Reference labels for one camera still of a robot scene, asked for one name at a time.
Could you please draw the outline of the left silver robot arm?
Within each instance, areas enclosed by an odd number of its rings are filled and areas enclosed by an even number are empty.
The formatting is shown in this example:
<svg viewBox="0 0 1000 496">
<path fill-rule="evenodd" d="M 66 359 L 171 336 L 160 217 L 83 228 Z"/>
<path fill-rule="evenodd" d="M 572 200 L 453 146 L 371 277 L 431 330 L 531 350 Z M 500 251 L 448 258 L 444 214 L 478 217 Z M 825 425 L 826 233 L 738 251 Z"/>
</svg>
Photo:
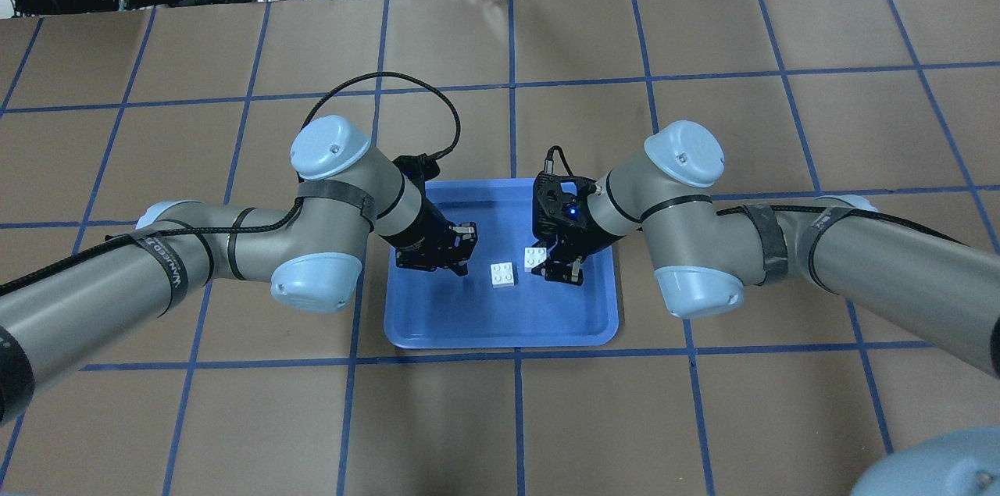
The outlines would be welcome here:
<svg viewBox="0 0 1000 496">
<path fill-rule="evenodd" d="M 4 283 L 2 422 L 214 280 L 266 283 L 284 306 L 336 313 L 353 298 L 371 235 L 399 267 L 467 275 L 477 226 L 428 199 L 418 158 L 391 162 L 343 116 L 321 116 L 293 140 L 290 161 L 299 182 L 285 211 L 154 204 L 134 231 Z"/>
</svg>

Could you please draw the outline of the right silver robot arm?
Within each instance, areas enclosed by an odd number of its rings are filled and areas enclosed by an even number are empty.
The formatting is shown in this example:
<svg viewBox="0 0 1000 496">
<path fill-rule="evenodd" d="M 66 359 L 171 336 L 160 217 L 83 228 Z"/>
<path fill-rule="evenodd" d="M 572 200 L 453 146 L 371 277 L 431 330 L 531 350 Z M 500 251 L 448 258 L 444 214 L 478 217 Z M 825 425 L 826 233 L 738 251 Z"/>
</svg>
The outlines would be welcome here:
<svg viewBox="0 0 1000 496">
<path fill-rule="evenodd" d="M 533 233 L 548 254 L 532 272 L 581 285 L 593 254 L 643 233 L 669 314 L 736 309 L 745 289 L 799 277 L 868 308 L 991 377 L 999 369 L 999 261 L 856 194 L 807 205 L 718 210 L 725 157 L 700 123 L 676 121 L 602 178 L 557 175 L 533 187 Z"/>
</svg>

